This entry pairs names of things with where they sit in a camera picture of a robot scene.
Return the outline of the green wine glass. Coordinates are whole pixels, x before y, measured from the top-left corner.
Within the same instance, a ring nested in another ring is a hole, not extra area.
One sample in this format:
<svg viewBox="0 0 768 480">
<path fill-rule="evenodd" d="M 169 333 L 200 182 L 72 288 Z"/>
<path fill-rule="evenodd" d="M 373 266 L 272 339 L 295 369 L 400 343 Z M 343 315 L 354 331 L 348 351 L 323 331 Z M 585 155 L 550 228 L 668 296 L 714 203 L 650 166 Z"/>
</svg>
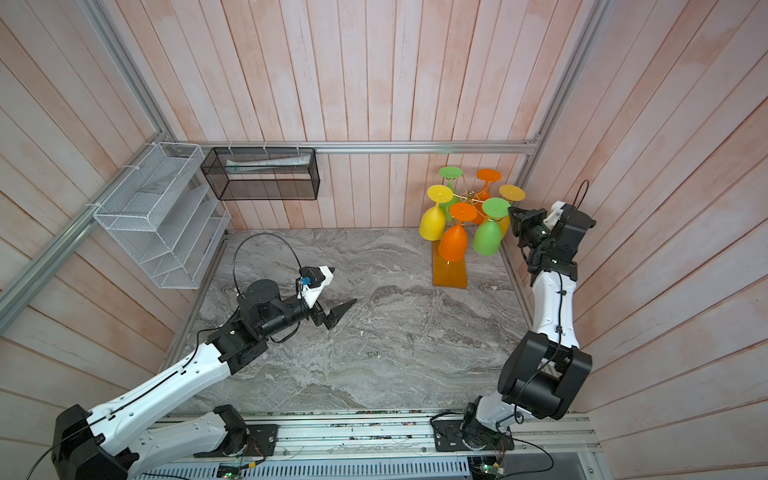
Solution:
<svg viewBox="0 0 768 480">
<path fill-rule="evenodd" d="M 453 219 L 450 213 L 451 206 L 460 201 L 455 195 L 455 187 L 456 181 L 463 176 L 463 171 L 458 166 L 445 166 L 439 170 L 439 175 L 443 178 L 443 184 L 447 186 L 453 194 L 450 200 L 440 204 L 440 208 L 445 215 L 446 221 L 449 222 Z"/>
<path fill-rule="evenodd" d="M 474 236 L 473 249 L 480 255 L 492 256 L 499 251 L 510 227 L 510 203 L 503 198 L 493 197 L 482 203 L 477 202 L 474 207 L 481 223 Z"/>
</svg>

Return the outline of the orange wine glass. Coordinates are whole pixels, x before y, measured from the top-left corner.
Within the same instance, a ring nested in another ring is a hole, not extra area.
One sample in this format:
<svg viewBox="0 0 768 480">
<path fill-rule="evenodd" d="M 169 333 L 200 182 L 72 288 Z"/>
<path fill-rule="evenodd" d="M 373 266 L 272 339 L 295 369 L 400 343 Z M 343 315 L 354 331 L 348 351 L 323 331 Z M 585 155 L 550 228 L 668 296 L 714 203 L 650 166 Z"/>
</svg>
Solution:
<svg viewBox="0 0 768 480">
<path fill-rule="evenodd" d="M 464 259 L 468 247 L 468 235 L 463 224 L 472 222 L 477 216 L 477 211 L 471 204 L 459 202 L 449 207 L 449 213 L 456 224 L 443 234 L 438 254 L 446 262 L 459 262 Z"/>
<path fill-rule="evenodd" d="M 474 193 L 472 196 L 471 203 L 477 212 L 472 222 L 476 225 L 480 225 L 485 219 L 484 211 L 482 209 L 483 203 L 491 198 L 490 188 L 494 183 L 502 179 L 502 174 L 497 170 L 484 168 L 477 172 L 476 178 L 481 180 L 484 185 L 481 190 Z"/>
</svg>

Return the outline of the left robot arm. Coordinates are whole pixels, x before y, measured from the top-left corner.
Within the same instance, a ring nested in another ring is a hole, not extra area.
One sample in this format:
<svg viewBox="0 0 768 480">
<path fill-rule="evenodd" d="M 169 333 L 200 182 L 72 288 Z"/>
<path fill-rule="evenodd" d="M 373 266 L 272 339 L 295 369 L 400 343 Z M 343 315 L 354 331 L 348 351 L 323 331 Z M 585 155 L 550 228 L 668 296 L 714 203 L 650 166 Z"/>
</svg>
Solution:
<svg viewBox="0 0 768 480">
<path fill-rule="evenodd" d="M 267 351 L 279 332 L 304 320 L 334 328 L 355 302 L 324 311 L 318 298 L 331 280 L 331 269 L 308 268 L 296 282 L 296 294 L 287 299 L 276 282 L 255 281 L 238 295 L 232 316 L 211 329 L 191 354 L 111 401 L 65 410 L 56 419 L 51 449 L 58 477 L 131 479 L 193 455 L 243 455 L 251 444 L 249 426 L 231 405 L 169 427 L 155 423 L 242 370 Z"/>
</svg>

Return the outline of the right yellow wine glass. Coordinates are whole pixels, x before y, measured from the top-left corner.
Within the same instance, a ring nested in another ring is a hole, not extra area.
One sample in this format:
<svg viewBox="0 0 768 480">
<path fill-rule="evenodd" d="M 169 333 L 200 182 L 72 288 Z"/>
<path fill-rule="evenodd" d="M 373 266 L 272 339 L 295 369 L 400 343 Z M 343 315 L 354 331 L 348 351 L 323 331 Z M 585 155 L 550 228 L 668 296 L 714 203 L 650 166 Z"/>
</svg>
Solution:
<svg viewBox="0 0 768 480">
<path fill-rule="evenodd" d="M 499 195 L 504 198 L 508 203 L 519 202 L 525 199 L 526 194 L 523 189 L 518 186 L 505 184 L 499 188 Z M 502 237 L 505 237 L 510 228 L 510 215 L 507 214 L 499 222 L 499 226 L 502 230 Z"/>
</svg>

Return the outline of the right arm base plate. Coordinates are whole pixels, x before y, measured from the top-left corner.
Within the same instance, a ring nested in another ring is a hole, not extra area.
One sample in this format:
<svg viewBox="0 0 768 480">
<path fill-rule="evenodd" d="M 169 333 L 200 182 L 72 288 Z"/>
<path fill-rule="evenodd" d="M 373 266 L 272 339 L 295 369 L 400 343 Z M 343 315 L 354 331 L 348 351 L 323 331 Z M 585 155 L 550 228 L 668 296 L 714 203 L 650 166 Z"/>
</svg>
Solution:
<svg viewBox="0 0 768 480">
<path fill-rule="evenodd" d="M 460 419 L 440 417 L 431 419 L 435 449 L 438 452 L 460 451 L 512 451 L 514 442 L 498 432 L 471 422 L 468 426 Z"/>
</svg>

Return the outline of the black mesh wall basket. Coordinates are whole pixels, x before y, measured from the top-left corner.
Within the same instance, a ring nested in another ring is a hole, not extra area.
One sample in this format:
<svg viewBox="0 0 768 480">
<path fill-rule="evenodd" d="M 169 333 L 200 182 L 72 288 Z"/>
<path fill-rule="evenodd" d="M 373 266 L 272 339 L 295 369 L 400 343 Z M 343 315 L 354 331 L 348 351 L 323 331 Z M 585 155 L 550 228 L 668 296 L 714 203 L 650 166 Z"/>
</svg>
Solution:
<svg viewBox="0 0 768 480">
<path fill-rule="evenodd" d="M 201 171 L 223 201 L 314 201 L 321 184 L 315 151 L 302 147 L 214 147 Z"/>
</svg>

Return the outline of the white mesh shelf organizer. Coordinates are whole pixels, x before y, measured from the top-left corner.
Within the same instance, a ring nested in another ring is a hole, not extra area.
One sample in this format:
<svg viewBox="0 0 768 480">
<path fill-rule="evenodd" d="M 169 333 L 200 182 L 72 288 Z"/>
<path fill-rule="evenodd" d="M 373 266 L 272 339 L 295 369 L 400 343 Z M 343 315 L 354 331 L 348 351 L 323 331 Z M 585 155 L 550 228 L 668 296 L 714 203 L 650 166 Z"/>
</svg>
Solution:
<svg viewBox="0 0 768 480">
<path fill-rule="evenodd" d="M 198 289 L 230 222 L 208 184 L 190 185 L 203 161 L 196 144 L 158 143 L 94 213 L 161 289 Z"/>
</svg>

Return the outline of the aluminium mounting rail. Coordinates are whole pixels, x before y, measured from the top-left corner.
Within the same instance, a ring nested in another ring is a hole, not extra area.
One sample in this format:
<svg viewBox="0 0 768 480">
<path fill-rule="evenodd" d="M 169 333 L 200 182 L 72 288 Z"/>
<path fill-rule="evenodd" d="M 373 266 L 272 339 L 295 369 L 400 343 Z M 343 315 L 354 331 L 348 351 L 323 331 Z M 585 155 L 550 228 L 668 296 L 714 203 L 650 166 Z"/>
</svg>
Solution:
<svg viewBox="0 0 768 480">
<path fill-rule="evenodd" d="M 526 419 L 509 432 L 514 445 L 484 448 L 462 442 L 461 413 L 434 419 L 434 409 L 244 415 L 250 426 L 275 425 L 268 441 L 275 461 L 310 459 L 433 457 L 440 454 L 506 457 L 525 453 L 599 452 L 601 445 L 585 415 L 560 420 Z"/>
</svg>

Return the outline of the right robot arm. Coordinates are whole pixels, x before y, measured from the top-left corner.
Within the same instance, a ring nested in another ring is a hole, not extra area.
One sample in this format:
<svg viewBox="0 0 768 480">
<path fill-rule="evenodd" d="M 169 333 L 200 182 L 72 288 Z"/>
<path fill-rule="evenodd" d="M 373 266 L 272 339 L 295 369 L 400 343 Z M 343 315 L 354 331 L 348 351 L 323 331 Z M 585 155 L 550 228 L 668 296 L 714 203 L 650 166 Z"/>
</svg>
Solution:
<svg viewBox="0 0 768 480">
<path fill-rule="evenodd" d="M 526 417 L 561 419 L 592 370 L 573 320 L 578 246 L 596 225 L 572 204 L 548 210 L 510 209 L 512 231 L 531 274 L 534 317 L 504 364 L 496 391 L 468 404 L 461 438 L 471 449 L 495 448 L 508 427 Z"/>
</svg>

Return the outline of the left yellow wine glass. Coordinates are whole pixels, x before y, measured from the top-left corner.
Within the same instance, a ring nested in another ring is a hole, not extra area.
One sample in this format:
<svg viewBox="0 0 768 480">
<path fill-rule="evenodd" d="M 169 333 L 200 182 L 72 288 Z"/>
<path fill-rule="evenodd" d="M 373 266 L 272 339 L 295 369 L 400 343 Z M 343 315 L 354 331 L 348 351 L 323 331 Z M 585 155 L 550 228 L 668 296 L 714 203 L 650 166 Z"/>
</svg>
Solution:
<svg viewBox="0 0 768 480">
<path fill-rule="evenodd" d="M 446 225 L 446 216 L 441 205 L 453 199 L 453 192 L 448 186 L 433 185 L 427 189 L 427 197 L 434 205 L 423 214 L 419 233 L 425 240 L 434 242 L 441 239 Z"/>
</svg>

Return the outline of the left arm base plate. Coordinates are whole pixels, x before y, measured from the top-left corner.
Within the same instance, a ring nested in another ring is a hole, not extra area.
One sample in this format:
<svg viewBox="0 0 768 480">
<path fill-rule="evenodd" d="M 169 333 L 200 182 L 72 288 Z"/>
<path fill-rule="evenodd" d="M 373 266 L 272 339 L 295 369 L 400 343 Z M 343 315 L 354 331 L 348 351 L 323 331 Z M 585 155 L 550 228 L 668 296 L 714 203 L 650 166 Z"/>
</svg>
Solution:
<svg viewBox="0 0 768 480">
<path fill-rule="evenodd" d="M 278 439 L 277 424 L 249 424 L 246 433 L 228 434 L 215 450 L 200 452 L 194 458 L 255 456 L 258 458 L 274 455 Z"/>
</svg>

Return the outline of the orange wooden rack base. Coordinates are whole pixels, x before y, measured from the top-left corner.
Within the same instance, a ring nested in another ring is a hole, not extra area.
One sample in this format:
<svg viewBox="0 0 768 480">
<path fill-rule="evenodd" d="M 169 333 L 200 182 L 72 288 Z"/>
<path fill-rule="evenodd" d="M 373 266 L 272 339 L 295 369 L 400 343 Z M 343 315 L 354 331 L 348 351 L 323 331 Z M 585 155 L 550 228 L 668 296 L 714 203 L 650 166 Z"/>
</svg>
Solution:
<svg viewBox="0 0 768 480">
<path fill-rule="evenodd" d="M 468 287 L 466 262 L 449 262 L 439 254 L 439 241 L 432 243 L 432 282 L 435 287 L 466 289 Z"/>
</svg>

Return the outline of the yellow wine glass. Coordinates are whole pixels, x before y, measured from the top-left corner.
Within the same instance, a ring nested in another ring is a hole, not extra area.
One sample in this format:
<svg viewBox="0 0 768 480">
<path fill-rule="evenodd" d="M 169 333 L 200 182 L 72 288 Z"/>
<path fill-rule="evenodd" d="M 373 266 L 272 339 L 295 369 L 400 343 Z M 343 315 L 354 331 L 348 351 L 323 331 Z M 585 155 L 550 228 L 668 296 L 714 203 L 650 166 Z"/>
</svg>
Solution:
<svg viewBox="0 0 768 480">
<path fill-rule="evenodd" d="M 434 205 L 423 214 L 419 233 L 425 240 L 434 242 L 441 239 L 446 225 L 446 216 L 441 205 L 453 199 L 453 192 L 448 186 L 433 185 L 427 189 L 427 197 Z"/>
<path fill-rule="evenodd" d="M 523 189 L 518 186 L 505 184 L 499 188 L 499 195 L 504 198 L 508 203 L 519 202 L 525 199 L 526 194 Z M 505 237 L 510 228 L 510 215 L 507 214 L 499 222 L 499 226 L 502 230 L 502 237 Z"/>
</svg>

